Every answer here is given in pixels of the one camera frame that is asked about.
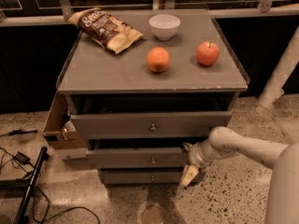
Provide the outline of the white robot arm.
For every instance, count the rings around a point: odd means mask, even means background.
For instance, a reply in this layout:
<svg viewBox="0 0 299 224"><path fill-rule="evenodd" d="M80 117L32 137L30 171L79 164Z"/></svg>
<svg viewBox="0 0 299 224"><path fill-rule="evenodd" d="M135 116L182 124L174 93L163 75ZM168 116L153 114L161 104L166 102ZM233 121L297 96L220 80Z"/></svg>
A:
<svg viewBox="0 0 299 224"><path fill-rule="evenodd" d="M299 134L299 96L283 94L283 85L298 65L299 31L292 36L258 104L273 121L287 121L292 134ZM218 170L218 181L210 184L223 209L207 217L200 213L206 203L191 201L187 224L299 224L299 143L278 143L241 135L226 127L212 129L202 143L190 146L190 164L180 185L191 183L198 172L213 161L240 154L229 175Z"/></svg>

